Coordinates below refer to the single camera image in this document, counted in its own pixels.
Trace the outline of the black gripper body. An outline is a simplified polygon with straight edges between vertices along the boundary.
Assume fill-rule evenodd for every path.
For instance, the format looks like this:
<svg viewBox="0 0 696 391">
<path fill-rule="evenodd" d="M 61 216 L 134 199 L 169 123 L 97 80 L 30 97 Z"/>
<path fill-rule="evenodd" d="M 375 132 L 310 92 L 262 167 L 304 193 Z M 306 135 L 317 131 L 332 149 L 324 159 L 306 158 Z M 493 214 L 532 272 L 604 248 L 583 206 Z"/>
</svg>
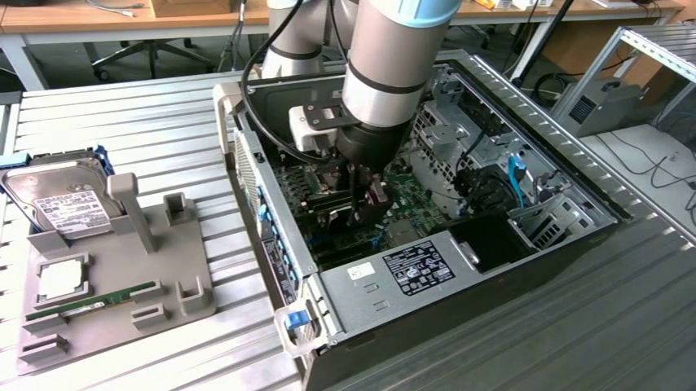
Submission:
<svg viewBox="0 0 696 391">
<path fill-rule="evenodd" d="M 391 127 L 367 124 L 343 127 L 337 135 L 337 149 L 355 165 L 384 171 L 401 150 L 411 126 L 408 121 Z"/>
</svg>

